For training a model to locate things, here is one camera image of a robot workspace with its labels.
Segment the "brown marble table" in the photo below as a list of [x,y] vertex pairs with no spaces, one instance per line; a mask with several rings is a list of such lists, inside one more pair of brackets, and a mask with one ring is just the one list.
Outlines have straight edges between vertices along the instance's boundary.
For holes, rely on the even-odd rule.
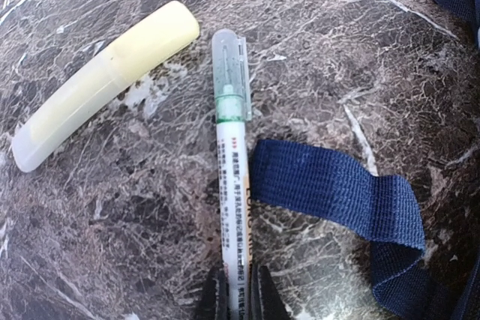
[[[18,127],[168,1],[0,0],[0,319],[191,317],[221,258],[210,39],[223,27],[248,42],[249,149],[291,139],[406,176],[425,265],[464,285],[479,231],[480,58],[431,0],[179,0],[200,38],[21,173]],[[396,319],[350,230],[256,203],[253,236],[294,319]]]

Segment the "pen barrel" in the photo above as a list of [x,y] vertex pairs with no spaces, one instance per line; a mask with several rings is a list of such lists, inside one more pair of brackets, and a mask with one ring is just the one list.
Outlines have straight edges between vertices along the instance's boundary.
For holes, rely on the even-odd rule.
[[251,199],[245,123],[217,124],[222,258],[231,320],[248,320],[252,258]]
[[12,141],[24,172],[39,166],[63,141],[143,74],[199,35],[193,14],[171,1],[115,39],[61,86]]

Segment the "pen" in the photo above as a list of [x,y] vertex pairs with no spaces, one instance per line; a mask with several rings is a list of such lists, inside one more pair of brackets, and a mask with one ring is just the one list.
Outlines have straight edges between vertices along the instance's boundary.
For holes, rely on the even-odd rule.
[[251,120],[247,45],[228,29],[211,41],[220,191],[223,268],[230,320],[248,320],[252,258],[250,183],[245,122]]

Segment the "pen cap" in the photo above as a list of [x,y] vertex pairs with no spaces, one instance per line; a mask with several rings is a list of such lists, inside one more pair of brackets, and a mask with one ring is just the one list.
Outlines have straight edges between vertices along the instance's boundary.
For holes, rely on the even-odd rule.
[[217,123],[251,120],[245,38],[222,29],[214,34],[211,47]]
[[115,39],[62,85],[12,141],[24,172],[36,169],[78,127],[162,61],[198,37],[192,13],[171,1]]

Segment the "curved plastic tube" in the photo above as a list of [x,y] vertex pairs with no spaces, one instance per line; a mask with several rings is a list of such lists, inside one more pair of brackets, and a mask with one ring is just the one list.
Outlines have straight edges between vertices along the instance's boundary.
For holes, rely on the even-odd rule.
[[13,157],[20,170],[35,170],[93,114],[199,33],[193,14],[172,1],[115,39],[62,85],[15,135]]

